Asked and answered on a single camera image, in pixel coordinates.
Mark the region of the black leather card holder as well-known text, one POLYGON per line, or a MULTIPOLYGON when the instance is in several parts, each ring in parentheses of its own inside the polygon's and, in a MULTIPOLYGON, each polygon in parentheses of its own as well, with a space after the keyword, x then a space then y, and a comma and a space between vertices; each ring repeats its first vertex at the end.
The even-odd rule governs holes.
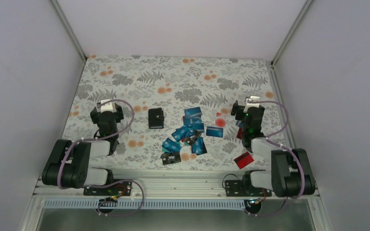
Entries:
POLYGON ((148 110, 148 128, 164 128, 164 112, 162 108, 152 108, 148 110))

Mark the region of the blue VIP card with chip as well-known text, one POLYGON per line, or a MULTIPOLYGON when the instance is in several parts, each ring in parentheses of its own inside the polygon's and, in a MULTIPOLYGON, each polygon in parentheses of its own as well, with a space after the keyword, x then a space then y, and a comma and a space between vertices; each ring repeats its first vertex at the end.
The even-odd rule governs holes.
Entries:
POLYGON ((175 139, 175 141, 180 141, 186 137, 192 136, 193 134, 194 132, 190 127, 183 125, 172 133, 172 137, 175 139))

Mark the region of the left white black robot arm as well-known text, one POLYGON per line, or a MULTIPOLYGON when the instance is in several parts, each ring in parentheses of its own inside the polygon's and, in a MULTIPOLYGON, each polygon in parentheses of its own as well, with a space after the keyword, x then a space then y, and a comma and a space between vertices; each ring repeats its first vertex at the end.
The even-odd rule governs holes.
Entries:
POLYGON ((90 167, 90 160, 96 157, 112 155, 119 144, 119 135, 99 140, 108 135, 118 132, 117 123, 124 118, 122 107, 114 103, 111 106, 96 107, 90 112, 92 122, 98 130, 94 134, 93 141, 81 141, 76 144, 64 161, 71 140, 59 139, 56 141, 48 161, 43 169, 41 180, 45 185, 58 186, 58 173, 61 171, 60 184, 62 188, 82 188, 95 185, 103 195, 113 192, 115 182, 108 177, 109 171, 90 167))

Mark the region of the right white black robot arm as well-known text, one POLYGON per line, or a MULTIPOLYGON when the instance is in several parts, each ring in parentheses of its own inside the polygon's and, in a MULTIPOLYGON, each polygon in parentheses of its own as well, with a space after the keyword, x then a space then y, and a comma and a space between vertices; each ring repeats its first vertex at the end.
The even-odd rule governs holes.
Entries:
POLYGON ((305 149, 291 149, 270 139, 262 132, 265 108, 261 101, 247 98, 245 105, 235 102, 231 115, 241 122, 239 139, 247 153, 257 154, 270 162, 268 170, 246 171, 242 191, 253 196, 259 190, 269 190, 277 197, 300 197, 316 191, 316 181, 305 149))

